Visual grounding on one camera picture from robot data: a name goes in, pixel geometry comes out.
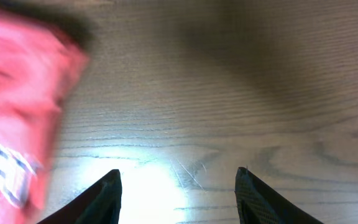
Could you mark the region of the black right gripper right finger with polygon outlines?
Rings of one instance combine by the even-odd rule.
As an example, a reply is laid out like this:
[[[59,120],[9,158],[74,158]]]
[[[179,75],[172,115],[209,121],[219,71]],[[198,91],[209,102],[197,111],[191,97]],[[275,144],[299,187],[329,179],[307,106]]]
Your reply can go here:
[[[234,192],[241,224],[322,224],[245,167],[237,170]]]

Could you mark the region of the red orange t-shirt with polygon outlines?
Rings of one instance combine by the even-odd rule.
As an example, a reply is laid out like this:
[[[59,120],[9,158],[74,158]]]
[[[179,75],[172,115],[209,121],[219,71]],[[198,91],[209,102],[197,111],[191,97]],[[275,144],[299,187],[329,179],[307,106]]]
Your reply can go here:
[[[0,223],[43,209],[62,104],[87,61],[58,27],[0,9]]]

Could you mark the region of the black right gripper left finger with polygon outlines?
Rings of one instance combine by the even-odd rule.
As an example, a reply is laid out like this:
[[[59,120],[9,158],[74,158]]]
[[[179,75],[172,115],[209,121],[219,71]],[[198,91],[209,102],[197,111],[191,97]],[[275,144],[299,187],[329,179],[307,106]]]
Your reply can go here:
[[[113,169],[39,224],[118,224],[121,197],[121,174]]]

